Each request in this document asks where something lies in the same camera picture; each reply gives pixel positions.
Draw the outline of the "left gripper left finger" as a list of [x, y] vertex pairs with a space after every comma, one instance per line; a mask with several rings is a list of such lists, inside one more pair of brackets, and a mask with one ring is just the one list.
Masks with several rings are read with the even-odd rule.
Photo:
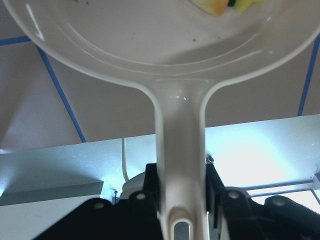
[[52, 226], [37, 240], [162, 240], [157, 211], [157, 165], [145, 167], [143, 187], [112, 204], [102, 198], [91, 198]]

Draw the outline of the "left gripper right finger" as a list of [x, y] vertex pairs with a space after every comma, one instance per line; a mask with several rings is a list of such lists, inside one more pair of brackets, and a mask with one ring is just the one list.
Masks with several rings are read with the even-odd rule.
[[239, 187], [224, 186], [213, 164], [206, 165], [206, 210], [211, 240], [318, 240], [320, 216], [288, 197], [263, 204]]

